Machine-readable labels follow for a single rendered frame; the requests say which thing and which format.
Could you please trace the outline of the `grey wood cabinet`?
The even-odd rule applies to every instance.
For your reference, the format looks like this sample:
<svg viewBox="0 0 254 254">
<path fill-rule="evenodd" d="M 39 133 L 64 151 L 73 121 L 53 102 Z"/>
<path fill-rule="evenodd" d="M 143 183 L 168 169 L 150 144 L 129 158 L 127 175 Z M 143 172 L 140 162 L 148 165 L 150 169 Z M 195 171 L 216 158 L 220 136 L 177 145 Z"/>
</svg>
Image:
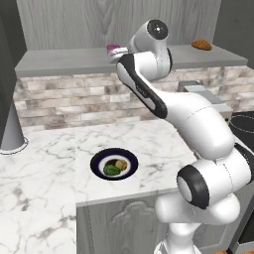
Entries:
<svg viewBox="0 0 254 254">
<path fill-rule="evenodd" d="M 248 60 L 213 41 L 221 0 L 17 0 L 27 51 L 16 66 L 21 77 L 107 73 L 115 65 L 106 46 L 126 46 L 146 21 L 169 28 L 173 68 L 246 65 Z"/>
</svg>

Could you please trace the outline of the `grey cylinder stand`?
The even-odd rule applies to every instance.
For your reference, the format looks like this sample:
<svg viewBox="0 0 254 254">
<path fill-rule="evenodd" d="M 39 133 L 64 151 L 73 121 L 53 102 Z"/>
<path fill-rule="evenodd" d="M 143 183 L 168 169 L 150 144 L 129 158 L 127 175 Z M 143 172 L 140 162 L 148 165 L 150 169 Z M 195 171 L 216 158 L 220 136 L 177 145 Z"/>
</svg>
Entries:
<svg viewBox="0 0 254 254">
<path fill-rule="evenodd" d="M 17 154 L 23 151 L 28 146 L 28 143 L 28 139 L 23 135 L 15 104 L 12 103 L 0 145 L 0 154 Z"/>
</svg>

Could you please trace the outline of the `brown bread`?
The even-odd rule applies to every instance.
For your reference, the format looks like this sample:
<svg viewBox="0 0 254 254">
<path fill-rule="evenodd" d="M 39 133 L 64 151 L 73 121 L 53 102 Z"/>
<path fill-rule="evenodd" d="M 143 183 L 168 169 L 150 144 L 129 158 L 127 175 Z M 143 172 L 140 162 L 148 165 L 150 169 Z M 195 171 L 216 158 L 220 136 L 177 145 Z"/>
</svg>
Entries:
<svg viewBox="0 0 254 254">
<path fill-rule="evenodd" d="M 121 171 L 125 171 L 127 168 L 127 163 L 124 160 L 118 160 L 115 163 L 115 166 L 119 168 Z"/>
</svg>

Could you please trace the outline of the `green avocado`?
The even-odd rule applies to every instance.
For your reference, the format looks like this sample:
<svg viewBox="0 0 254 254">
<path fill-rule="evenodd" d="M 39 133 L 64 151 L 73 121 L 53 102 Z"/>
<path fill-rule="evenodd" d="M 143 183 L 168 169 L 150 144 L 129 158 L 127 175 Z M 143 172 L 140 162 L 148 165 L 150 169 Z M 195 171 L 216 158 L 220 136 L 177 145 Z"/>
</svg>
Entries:
<svg viewBox="0 0 254 254">
<path fill-rule="evenodd" d="M 117 176 L 120 174 L 120 169 L 117 168 L 116 166 L 114 165 L 106 165 L 104 168 L 103 168 L 103 173 L 106 175 L 106 176 Z"/>
</svg>

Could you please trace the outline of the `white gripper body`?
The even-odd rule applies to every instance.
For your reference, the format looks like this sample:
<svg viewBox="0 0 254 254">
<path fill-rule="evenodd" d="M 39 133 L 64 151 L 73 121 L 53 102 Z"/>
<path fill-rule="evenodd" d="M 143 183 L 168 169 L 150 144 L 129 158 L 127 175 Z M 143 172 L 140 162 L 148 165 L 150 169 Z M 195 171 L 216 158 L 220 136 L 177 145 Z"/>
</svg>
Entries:
<svg viewBox="0 0 254 254">
<path fill-rule="evenodd" d="M 108 53 L 108 59 L 111 64 L 115 64 L 123 55 L 128 53 L 127 48 L 116 48 Z"/>
</svg>

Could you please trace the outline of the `grey counter cupboard door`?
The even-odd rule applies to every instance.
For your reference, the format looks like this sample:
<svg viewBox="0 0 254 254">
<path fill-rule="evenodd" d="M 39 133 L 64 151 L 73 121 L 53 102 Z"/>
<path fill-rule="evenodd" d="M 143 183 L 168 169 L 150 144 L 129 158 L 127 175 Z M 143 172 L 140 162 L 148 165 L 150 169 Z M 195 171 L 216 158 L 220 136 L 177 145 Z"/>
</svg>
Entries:
<svg viewBox="0 0 254 254">
<path fill-rule="evenodd" d="M 158 220 L 161 194 L 76 206 L 77 254 L 153 254 L 168 224 Z"/>
</svg>

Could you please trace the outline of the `brown croissant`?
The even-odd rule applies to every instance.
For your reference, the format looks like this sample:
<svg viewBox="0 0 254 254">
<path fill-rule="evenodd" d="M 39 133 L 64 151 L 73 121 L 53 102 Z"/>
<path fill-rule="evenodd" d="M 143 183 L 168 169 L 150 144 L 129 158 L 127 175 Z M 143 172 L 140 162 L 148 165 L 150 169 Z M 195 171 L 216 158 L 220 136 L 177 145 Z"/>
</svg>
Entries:
<svg viewBox="0 0 254 254">
<path fill-rule="evenodd" d="M 203 50 L 203 51 L 210 51 L 212 49 L 211 44 L 206 40 L 197 40 L 191 43 L 193 48 Z"/>
</svg>

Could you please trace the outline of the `dark cabinet door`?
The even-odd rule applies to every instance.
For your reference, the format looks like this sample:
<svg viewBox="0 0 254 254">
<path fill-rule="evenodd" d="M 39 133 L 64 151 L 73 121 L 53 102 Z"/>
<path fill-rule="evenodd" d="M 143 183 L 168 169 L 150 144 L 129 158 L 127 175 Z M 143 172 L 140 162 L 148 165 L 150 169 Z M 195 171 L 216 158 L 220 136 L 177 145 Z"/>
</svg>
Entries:
<svg viewBox="0 0 254 254">
<path fill-rule="evenodd" d="M 14 103 L 15 67 L 26 51 L 17 0 L 0 0 L 0 145 Z"/>
<path fill-rule="evenodd" d="M 254 0 L 221 0 L 213 43 L 254 69 Z"/>
</svg>

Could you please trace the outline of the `dark blue plate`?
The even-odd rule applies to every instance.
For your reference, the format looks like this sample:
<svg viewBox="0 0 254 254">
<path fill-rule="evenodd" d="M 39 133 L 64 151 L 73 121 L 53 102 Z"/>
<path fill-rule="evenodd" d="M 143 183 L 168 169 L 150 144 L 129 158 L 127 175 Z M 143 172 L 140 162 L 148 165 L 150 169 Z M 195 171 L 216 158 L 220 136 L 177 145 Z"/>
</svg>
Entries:
<svg viewBox="0 0 254 254">
<path fill-rule="evenodd" d="M 125 171 L 120 170 L 117 176 L 106 176 L 103 168 L 106 165 L 114 165 L 118 160 L 124 160 L 127 163 Z M 98 152 L 90 161 L 92 172 L 103 180 L 120 181 L 131 177 L 138 169 L 139 163 L 136 156 L 128 150 L 120 148 L 109 148 Z"/>
</svg>

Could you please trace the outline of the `grey block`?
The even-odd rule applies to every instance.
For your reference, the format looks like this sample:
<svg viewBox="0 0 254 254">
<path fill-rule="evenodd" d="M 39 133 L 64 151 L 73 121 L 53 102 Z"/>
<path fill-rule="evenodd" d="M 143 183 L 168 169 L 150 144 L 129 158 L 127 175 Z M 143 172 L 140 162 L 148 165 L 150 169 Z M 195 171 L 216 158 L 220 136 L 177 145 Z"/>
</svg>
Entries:
<svg viewBox="0 0 254 254">
<path fill-rule="evenodd" d="M 226 122 L 229 122 L 231 119 L 233 109 L 199 82 L 195 80 L 180 81 L 178 85 L 178 92 L 194 92 L 203 96 L 221 114 Z"/>
</svg>

